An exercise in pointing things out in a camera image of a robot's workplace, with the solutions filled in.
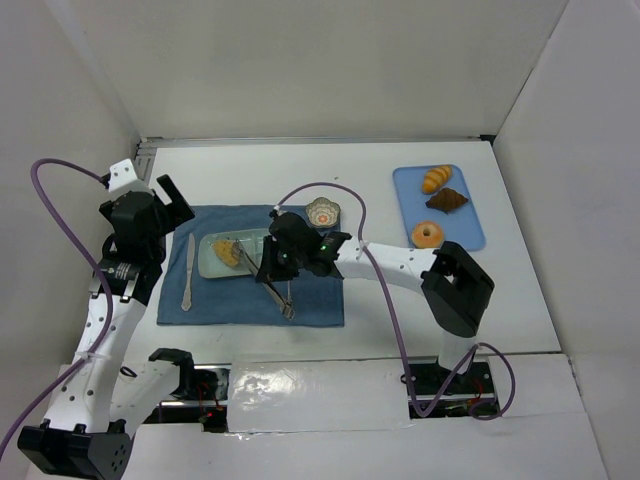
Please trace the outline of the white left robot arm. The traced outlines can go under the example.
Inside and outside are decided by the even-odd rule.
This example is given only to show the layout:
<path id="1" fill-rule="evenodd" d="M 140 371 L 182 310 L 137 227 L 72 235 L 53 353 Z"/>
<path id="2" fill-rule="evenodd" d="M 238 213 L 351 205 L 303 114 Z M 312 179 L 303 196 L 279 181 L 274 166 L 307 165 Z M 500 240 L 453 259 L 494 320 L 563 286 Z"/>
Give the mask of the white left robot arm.
<path id="1" fill-rule="evenodd" d="M 165 237 L 195 216 L 171 178 L 152 189 L 128 190 L 103 203 L 113 233 L 103 245 L 90 288 L 88 315 L 72 367 L 37 426 L 22 428 L 18 449 L 48 475 L 120 479 L 138 428 L 166 397 L 194 389 L 194 361 L 184 350 L 159 348 L 137 371 L 120 378 L 125 353 L 144 316 L 166 257 Z"/>

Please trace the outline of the sliced bread piece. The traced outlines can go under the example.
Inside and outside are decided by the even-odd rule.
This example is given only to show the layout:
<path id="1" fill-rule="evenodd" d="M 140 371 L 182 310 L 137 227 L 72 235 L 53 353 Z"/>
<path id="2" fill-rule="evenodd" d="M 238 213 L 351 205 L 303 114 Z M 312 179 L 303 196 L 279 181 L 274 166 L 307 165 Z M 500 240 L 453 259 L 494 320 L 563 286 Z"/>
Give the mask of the sliced bread piece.
<path id="1" fill-rule="evenodd" d="M 212 244 L 212 249 L 219 260 L 230 268 L 236 267 L 239 263 L 239 253 L 234 241 L 224 239 L 216 240 Z"/>

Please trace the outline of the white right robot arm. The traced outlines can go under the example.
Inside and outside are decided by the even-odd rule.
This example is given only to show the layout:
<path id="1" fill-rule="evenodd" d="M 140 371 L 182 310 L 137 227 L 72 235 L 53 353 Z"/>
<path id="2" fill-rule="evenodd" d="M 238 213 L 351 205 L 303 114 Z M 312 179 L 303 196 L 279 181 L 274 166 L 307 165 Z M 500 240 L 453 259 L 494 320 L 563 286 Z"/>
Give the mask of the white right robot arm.
<path id="1" fill-rule="evenodd" d="M 434 249 L 366 243 L 344 232 L 320 234 L 293 212 L 270 213 L 258 283 L 317 277 L 380 281 L 421 294 L 443 331 L 440 368 L 464 374 L 494 281 L 459 244 Z"/>

